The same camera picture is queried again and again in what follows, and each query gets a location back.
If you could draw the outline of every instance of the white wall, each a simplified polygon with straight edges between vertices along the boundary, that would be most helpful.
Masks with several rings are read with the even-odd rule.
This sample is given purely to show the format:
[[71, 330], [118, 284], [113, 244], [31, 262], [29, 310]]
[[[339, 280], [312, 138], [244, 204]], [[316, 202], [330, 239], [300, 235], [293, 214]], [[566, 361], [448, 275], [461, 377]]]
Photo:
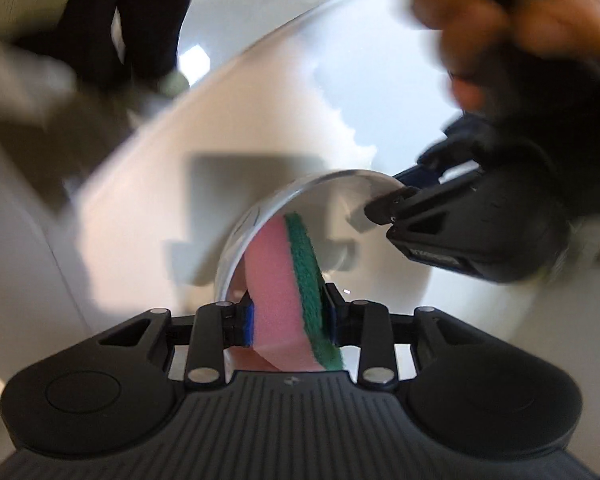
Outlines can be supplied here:
[[569, 449], [600, 474], [600, 267], [547, 286], [511, 341], [578, 383], [584, 410]]
[[0, 392], [21, 368], [87, 335], [20, 186], [0, 160]]

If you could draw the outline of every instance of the finger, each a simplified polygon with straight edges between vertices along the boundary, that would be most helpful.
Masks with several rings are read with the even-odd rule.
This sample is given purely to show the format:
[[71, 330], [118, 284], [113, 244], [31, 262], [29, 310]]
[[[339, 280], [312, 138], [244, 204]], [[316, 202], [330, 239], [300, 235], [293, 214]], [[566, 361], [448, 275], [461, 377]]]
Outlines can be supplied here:
[[538, 56], [600, 59], [600, 0], [528, 0], [514, 30], [517, 43]]
[[479, 86], [451, 76], [451, 93], [462, 110], [477, 112], [484, 105], [484, 93]]
[[455, 75], [471, 75], [481, 53], [509, 33], [509, 18], [491, 0], [464, 0], [440, 37], [440, 57]]
[[461, 9], [465, 0], [412, 0], [411, 12], [425, 27], [444, 28]]

